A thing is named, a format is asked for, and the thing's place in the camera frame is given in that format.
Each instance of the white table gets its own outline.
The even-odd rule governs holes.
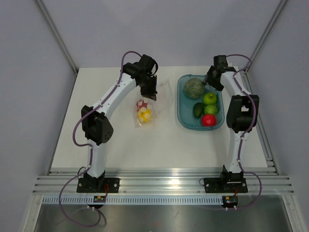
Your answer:
[[[114,134],[107,143],[107,168],[207,168],[222,167],[229,147],[229,128],[226,122],[214,131],[195,131],[184,128],[177,119],[177,81],[186,74],[204,75],[204,67],[159,67],[158,82],[169,79],[173,103],[169,112],[160,115],[153,125],[136,128],[133,111],[140,88],[135,88],[115,110],[111,124]],[[120,68],[81,68],[77,76],[52,168],[79,168],[87,165],[87,148],[77,147],[72,131],[81,117],[81,108],[91,106],[119,77]],[[222,91],[225,115],[230,103]],[[79,126],[76,139],[85,143]],[[267,167],[256,128],[247,141],[244,167]]]

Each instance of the yellow fruit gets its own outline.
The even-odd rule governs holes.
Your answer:
[[[146,107],[142,107],[138,111],[137,117],[140,122],[148,122],[151,119],[151,110],[147,109]]]

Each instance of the round green melon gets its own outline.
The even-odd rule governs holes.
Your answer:
[[[183,91],[189,98],[198,99],[204,94],[205,85],[198,78],[190,78],[184,84]]]

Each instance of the teal plastic container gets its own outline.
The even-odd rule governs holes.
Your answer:
[[[185,75],[182,76],[178,80],[177,84],[177,117],[180,123],[191,130],[197,130],[197,131],[213,131],[215,129],[218,129],[222,126],[224,123],[225,115],[224,115],[224,108],[223,108],[223,99],[222,99],[222,93],[220,91],[215,90],[214,88],[210,89],[210,86],[205,86],[205,93],[199,98],[199,99],[191,99],[186,96],[186,94],[183,92],[184,84],[189,80],[190,78],[198,78],[200,80],[204,80],[204,75]],[[193,115],[193,106],[198,102],[203,102],[203,96],[208,93],[213,92],[217,96],[217,108],[218,113],[215,115],[217,119],[217,125],[212,127],[204,127],[201,123],[201,119],[203,115],[200,118],[195,118]]]

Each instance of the red tomato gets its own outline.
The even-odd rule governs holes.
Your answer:
[[[214,115],[204,115],[201,122],[204,127],[215,126],[217,124],[217,120]]]

